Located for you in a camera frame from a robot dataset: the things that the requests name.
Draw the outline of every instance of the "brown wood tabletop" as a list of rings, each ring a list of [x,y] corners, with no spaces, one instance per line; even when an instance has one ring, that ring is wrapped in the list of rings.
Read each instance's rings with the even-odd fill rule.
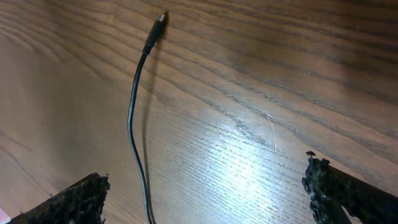
[[[109,174],[107,223],[315,223],[307,151],[398,196],[393,0],[0,1],[0,208]]]

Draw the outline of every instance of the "cord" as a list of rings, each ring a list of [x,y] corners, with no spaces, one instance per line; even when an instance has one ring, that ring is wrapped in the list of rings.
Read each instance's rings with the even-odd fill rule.
[[[130,139],[130,145],[132,149],[132,153],[134,154],[134,157],[136,158],[137,166],[138,166],[138,171],[139,175],[141,178],[141,184],[142,184],[142,192],[144,194],[144,206],[145,206],[145,214],[147,217],[147,222],[148,224],[153,224],[153,214],[152,210],[150,207],[150,198],[149,198],[149,192],[147,188],[147,182],[145,180],[145,173],[144,169],[142,168],[141,160],[139,158],[138,150],[136,147],[136,143],[134,142],[134,135],[132,133],[132,117],[134,114],[134,107],[136,105],[136,98],[137,98],[137,90],[138,90],[138,82],[139,82],[139,77],[141,76],[141,70],[144,66],[145,59],[150,53],[150,50],[153,48],[155,45],[156,40],[159,38],[159,35],[163,31],[164,28],[164,23],[163,20],[165,18],[165,14],[162,14],[160,19],[158,21],[155,21],[152,30],[149,32],[148,38],[145,42],[144,49],[142,50],[142,55],[141,58],[137,64],[137,70],[136,74],[134,76],[134,81],[132,83],[132,90],[131,90],[131,99],[130,99],[130,107],[129,107],[129,116],[127,119],[127,130],[129,133],[129,139]]]

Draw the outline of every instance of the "wooden surface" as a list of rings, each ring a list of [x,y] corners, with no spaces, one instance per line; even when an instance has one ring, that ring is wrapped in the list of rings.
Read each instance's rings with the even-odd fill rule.
[[[398,195],[398,3],[0,1],[0,207],[14,217],[92,172],[107,223],[145,223],[134,117],[163,223],[314,223],[306,151]]]

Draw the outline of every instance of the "black connector plug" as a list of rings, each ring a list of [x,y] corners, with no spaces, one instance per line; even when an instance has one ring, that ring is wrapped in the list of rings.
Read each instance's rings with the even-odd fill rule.
[[[165,14],[162,14],[160,19],[158,21],[155,21],[154,25],[152,26],[152,29],[149,32],[147,41],[145,41],[145,46],[142,52],[144,54],[149,55],[150,50],[154,47],[156,40],[159,38],[161,33],[163,32],[164,29],[164,23],[163,20],[165,18]]]

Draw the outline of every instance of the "black object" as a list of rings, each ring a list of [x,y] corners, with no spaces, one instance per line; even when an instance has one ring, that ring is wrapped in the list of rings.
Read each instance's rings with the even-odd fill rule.
[[[327,159],[308,161],[302,183],[317,223],[351,223],[342,207],[362,223],[398,223],[397,197],[329,166]]]
[[[90,174],[9,224],[103,224],[101,213],[109,188],[108,176]]]
[[[152,220],[153,214],[152,214],[152,209],[150,207],[150,198],[149,198],[149,193],[148,193],[148,188],[147,188],[147,182],[145,180],[144,169],[142,168],[141,160],[139,158],[136,143],[134,142],[134,136],[132,133],[132,117],[134,114],[134,107],[136,105],[138,82],[139,82],[139,77],[141,75],[141,70],[142,70],[142,67],[144,66],[145,59],[147,58],[147,56],[150,53],[150,50],[155,45],[156,40],[159,38],[159,36],[161,35],[161,33],[164,29],[164,26],[165,26],[164,19],[166,19],[165,17],[166,17],[166,14],[162,14],[160,19],[158,21],[155,21],[154,25],[152,26],[152,30],[150,31],[149,36],[145,42],[144,49],[142,50],[142,55],[137,64],[136,74],[134,76],[134,81],[132,83],[129,116],[128,116],[128,121],[127,121],[127,130],[129,132],[131,149],[134,154],[134,157],[136,158],[139,175],[141,177],[142,191],[144,194],[145,213],[146,213],[148,224],[153,224],[153,220]]]

